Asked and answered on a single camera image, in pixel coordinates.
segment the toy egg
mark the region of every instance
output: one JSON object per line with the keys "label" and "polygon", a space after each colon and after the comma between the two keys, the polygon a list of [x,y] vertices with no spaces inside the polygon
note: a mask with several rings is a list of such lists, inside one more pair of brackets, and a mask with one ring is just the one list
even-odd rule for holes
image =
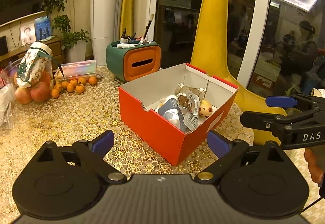
{"label": "toy egg", "polygon": [[212,106],[207,100],[202,100],[200,108],[199,108],[199,115],[203,117],[210,117],[212,114]]}

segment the yellow chair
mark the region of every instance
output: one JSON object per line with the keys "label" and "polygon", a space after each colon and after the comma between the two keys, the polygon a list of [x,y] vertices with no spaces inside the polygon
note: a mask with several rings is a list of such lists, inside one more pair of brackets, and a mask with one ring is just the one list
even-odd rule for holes
{"label": "yellow chair", "polygon": [[[217,75],[239,86],[235,98],[242,111],[257,111],[286,115],[281,108],[270,108],[262,98],[241,86],[229,73],[227,66],[227,15],[228,0],[202,0],[198,28],[191,64],[207,73]],[[271,132],[254,130],[254,143],[262,145],[268,140],[280,143]]]}

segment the glass door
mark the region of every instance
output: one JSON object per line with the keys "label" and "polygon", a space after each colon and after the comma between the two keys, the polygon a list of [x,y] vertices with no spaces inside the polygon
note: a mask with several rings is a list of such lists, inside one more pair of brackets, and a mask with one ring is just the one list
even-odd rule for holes
{"label": "glass door", "polygon": [[325,0],[271,0],[248,89],[260,96],[325,89]]}
{"label": "glass door", "polygon": [[[228,67],[236,78],[248,43],[255,0],[228,0]],[[162,49],[161,67],[190,62],[202,0],[151,0],[155,14],[149,37]]]}

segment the human hand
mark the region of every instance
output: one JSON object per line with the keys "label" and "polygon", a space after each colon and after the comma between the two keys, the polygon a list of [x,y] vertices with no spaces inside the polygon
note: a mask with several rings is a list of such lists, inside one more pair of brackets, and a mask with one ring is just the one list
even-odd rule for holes
{"label": "human hand", "polygon": [[317,158],[311,148],[305,149],[304,158],[306,162],[308,162],[308,170],[311,174],[311,179],[320,186],[323,181],[324,171],[316,164]]}

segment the picture frame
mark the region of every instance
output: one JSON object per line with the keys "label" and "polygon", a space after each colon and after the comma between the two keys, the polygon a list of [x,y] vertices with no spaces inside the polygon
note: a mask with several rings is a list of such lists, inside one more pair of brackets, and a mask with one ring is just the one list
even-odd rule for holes
{"label": "picture frame", "polygon": [[50,19],[47,16],[35,19],[36,39],[45,40],[52,35]]}
{"label": "picture frame", "polygon": [[32,44],[36,41],[34,23],[29,22],[22,24],[20,28],[20,33],[22,38],[22,46]]}

